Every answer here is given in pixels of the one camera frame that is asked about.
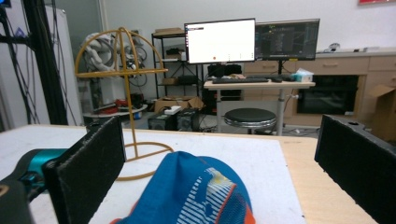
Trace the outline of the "monitor with dark screen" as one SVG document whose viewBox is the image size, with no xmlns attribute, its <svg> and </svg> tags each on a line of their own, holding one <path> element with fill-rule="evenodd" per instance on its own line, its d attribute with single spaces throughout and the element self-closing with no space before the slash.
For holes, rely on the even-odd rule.
<svg viewBox="0 0 396 224">
<path fill-rule="evenodd" d="M 258 22 L 255 56 L 263 61 L 314 61 L 320 19 Z"/>
</svg>

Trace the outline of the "white robot parts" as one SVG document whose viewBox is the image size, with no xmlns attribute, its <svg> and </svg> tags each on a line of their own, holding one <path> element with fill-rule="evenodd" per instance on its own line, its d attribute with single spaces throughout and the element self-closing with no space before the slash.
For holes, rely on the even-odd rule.
<svg viewBox="0 0 396 224">
<path fill-rule="evenodd" d="M 89 72 L 115 71 L 121 68 L 121 50 L 124 49 L 124 61 L 129 69 L 143 68 L 147 59 L 147 52 L 139 42 L 134 46 L 125 40 L 123 46 L 115 35 L 105 34 L 94 38 L 95 33 L 87 35 L 85 42 L 89 42 L 82 53 L 83 61 Z"/>
</svg>

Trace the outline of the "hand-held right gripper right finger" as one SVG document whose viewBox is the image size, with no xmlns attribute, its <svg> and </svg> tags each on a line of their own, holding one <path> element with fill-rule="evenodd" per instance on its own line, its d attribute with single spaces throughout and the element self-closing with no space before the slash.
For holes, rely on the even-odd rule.
<svg viewBox="0 0 396 224">
<path fill-rule="evenodd" d="M 322 117 L 314 160 L 379 224 L 396 224 L 396 147 L 358 122 Z"/>
</svg>

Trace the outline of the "black metal frame post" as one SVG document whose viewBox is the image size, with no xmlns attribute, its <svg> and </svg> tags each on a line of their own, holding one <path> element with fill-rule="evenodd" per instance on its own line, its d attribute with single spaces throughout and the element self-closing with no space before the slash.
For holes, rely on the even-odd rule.
<svg viewBox="0 0 396 224">
<path fill-rule="evenodd" d="M 22 2 L 31 32 L 29 39 L 35 52 L 49 121 L 51 124 L 67 125 L 67 114 L 44 0 L 22 0 Z"/>
</svg>

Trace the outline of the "wooden cabinet counter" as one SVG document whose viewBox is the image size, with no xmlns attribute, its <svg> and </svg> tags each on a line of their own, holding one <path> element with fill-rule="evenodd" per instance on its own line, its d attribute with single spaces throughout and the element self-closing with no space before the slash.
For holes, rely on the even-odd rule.
<svg viewBox="0 0 396 224">
<path fill-rule="evenodd" d="M 396 86 L 396 49 L 374 52 L 335 52 L 320 53 L 314 61 L 284 62 L 282 74 L 293 73 L 298 68 L 319 76 L 358 76 L 358 91 L 355 97 L 353 115 L 347 116 L 372 125 L 375 117 L 376 97 L 371 95 L 371 90 L 377 85 Z M 269 75 L 277 73 L 277 62 L 257 61 L 245 63 L 244 72 L 248 75 Z M 244 93 L 245 99 L 258 100 L 260 97 L 269 97 L 269 91 L 252 91 Z M 288 103 L 284 122 L 287 125 L 319 126 L 321 115 L 301 114 L 297 112 L 297 100 Z"/>
</svg>

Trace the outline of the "black equipment box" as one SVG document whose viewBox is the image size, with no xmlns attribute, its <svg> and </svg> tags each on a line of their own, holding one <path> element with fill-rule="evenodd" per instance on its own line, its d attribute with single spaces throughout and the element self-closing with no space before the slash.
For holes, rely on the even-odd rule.
<svg viewBox="0 0 396 224">
<path fill-rule="evenodd" d="M 172 115 L 156 114 L 148 119 L 150 130 L 173 131 L 176 127 L 176 120 Z"/>
<path fill-rule="evenodd" d="M 183 132 L 199 131 L 199 112 L 195 108 L 185 108 L 177 114 L 177 128 Z"/>
</svg>

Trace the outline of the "black metal shelf rack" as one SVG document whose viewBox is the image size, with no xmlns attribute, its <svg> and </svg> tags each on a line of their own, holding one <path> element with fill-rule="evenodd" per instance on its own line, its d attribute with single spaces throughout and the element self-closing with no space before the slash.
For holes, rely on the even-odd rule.
<svg viewBox="0 0 396 224">
<path fill-rule="evenodd" d="M 185 34 L 181 28 L 155 30 L 151 34 L 154 67 L 164 68 L 155 74 L 156 96 L 200 96 L 204 70 L 187 62 Z"/>
</svg>

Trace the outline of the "monitor with white screen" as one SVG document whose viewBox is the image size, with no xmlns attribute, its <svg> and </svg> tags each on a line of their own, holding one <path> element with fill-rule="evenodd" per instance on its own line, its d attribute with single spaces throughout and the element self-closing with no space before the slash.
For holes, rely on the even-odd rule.
<svg viewBox="0 0 396 224">
<path fill-rule="evenodd" d="M 238 63 L 255 60 L 255 19 L 184 24 L 188 63 Z"/>
</svg>

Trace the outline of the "tissue box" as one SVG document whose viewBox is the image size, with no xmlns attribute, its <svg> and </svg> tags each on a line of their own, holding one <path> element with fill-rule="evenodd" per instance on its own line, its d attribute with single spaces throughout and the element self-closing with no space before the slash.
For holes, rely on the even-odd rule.
<svg viewBox="0 0 396 224">
<path fill-rule="evenodd" d="M 313 73 L 307 71 L 303 68 L 299 68 L 294 74 L 292 74 L 292 78 L 296 82 L 311 82 L 313 80 Z"/>
</svg>

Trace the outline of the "red tool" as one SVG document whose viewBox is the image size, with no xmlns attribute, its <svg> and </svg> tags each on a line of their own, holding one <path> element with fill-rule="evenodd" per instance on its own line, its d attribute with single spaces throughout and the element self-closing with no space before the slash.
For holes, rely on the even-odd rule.
<svg viewBox="0 0 396 224">
<path fill-rule="evenodd" d="M 118 112 L 128 112 L 129 105 L 126 100 L 115 100 L 111 105 L 106 105 L 104 108 L 99 110 L 100 114 L 114 114 Z"/>
</svg>

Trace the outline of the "black keyboard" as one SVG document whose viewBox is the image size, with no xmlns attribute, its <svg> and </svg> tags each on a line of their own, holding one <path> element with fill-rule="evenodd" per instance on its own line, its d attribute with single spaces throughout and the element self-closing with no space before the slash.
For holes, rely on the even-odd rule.
<svg viewBox="0 0 396 224">
<path fill-rule="evenodd" d="M 269 79 L 265 77 L 261 78 L 214 78 L 212 79 L 213 84 L 232 84 L 232 83 L 259 83 L 269 82 Z"/>
</svg>

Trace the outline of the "black built-in oven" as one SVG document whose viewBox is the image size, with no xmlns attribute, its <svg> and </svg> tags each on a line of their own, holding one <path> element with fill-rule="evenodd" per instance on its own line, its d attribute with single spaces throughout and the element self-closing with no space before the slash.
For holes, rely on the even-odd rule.
<svg viewBox="0 0 396 224">
<path fill-rule="evenodd" d="M 314 87 L 299 90 L 299 114 L 353 115 L 358 91 L 357 75 L 313 76 Z"/>
</svg>

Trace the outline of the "round white low table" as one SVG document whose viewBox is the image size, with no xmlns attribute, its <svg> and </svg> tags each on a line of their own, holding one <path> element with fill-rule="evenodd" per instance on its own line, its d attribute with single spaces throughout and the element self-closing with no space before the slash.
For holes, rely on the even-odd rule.
<svg viewBox="0 0 396 224">
<path fill-rule="evenodd" d="M 148 108 L 148 105 L 142 105 L 141 108 L 133 109 L 132 114 L 143 112 L 147 108 Z M 82 116 L 83 116 L 83 118 L 89 118 L 89 119 L 103 119 L 103 118 L 109 118 L 109 117 L 113 117 L 113 116 L 129 116 L 129 114 L 130 113 L 128 110 L 128 111 L 121 111 L 121 112 L 110 113 L 110 114 L 84 113 Z"/>
</svg>

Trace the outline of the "white table mat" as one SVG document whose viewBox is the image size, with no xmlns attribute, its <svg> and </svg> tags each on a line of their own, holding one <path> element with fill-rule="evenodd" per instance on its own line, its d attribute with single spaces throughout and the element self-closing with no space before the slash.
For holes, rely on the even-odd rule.
<svg viewBox="0 0 396 224">
<path fill-rule="evenodd" d="M 159 142 L 174 151 L 208 156 L 228 164 L 247 188 L 258 224 L 305 224 L 304 212 L 293 186 L 278 140 L 246 134 L 182 133 L 137 130 L 139 142 Z M 29 125 L 0 133 L 0 180 L 9 175 L 20 157 L 36 148 L 69 148 L 86 134 L 83 127 Z M 166 153 L 124 163 L 120 176 L 140 175 L 156 169 Z M 125 217 L 143 192 L 150 177 L 117 181 L 90 224 L 107 224 Z M 35 223 L 57 223 L 50 196 L 31 203 Z"/>
</svg>

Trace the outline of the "blue and orange cap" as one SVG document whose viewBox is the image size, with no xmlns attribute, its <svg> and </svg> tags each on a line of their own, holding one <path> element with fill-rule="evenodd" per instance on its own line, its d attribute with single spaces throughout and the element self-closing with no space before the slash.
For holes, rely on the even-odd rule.
<svg viewBox="0 0 396 224">
<path fill-rule="evenodd" d="M 233 168 L 178 151 L 165 156 L 128 216 L 111 224 L 256 224 L 256 219 Z"/>
</svg>

